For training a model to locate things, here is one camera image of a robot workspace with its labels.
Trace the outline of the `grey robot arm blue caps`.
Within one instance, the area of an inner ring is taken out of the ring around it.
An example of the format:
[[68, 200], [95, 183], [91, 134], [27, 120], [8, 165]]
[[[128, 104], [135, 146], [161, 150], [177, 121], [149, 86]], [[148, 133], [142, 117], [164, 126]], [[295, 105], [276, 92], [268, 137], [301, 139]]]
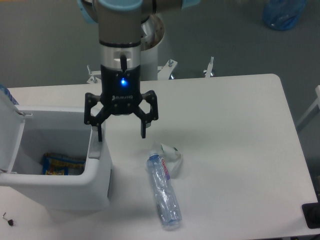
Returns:
[[101, 94], [85, 94], [84, 123], [97, 128], [111, 115], [135, 114], [140, 134], [159, 118], [157, 95], [141, 93], [141, 25], [150, 15], [199, 4], [198, 0], [80, 0], [78, 6], [98, 25]]

